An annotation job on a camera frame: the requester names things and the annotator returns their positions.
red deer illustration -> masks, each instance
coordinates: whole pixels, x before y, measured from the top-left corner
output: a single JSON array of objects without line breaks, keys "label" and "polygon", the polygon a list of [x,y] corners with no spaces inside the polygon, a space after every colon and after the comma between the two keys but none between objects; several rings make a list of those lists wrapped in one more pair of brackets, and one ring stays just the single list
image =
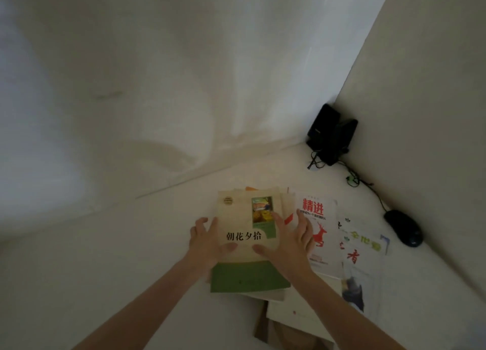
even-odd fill
[{"label": "red deer illustration", "polygon": [[322,225],[318,222],[317,223],[319,225],[319,232],[314,235],[314,241],[315,241],[315,246],[318,246],[318,247],[322,247],[324,245],[324,241],[322,240],[322,235],[324,235],[325,233],[327,233],[326,230],[324,230],[324,228],[322,227]]}]

desk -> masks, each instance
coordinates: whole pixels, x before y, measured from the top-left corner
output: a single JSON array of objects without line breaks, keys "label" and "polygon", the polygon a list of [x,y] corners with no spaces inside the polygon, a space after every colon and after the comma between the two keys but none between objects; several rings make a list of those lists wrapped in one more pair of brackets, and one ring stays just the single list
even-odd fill
[{"label": "desk", "polygon": [[[408,350],[450,349],[482,301],[422,244],[399,242],[374,194],[346,170],[307,170],[300,144],[2,245],[0,348],[71,348],[184,254],[189,228],[215,214],[217,190],[290,186],[329,195],[391,238],[379,325]],[[261,302],[193,286],[147,349],[268,349],[252,337]]]}]

black mouse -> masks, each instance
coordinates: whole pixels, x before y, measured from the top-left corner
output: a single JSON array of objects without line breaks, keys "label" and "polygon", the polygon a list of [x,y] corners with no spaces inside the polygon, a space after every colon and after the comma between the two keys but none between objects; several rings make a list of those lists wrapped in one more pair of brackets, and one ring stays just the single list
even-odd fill
[{"label": "black mouse", "polygon": [[391,210],[384,214],[384,218],[386,222],[392,226],[393,230],[397,233],[398,238],[405,245],[416,248],[424,241],[420,227],[405,213]]}]

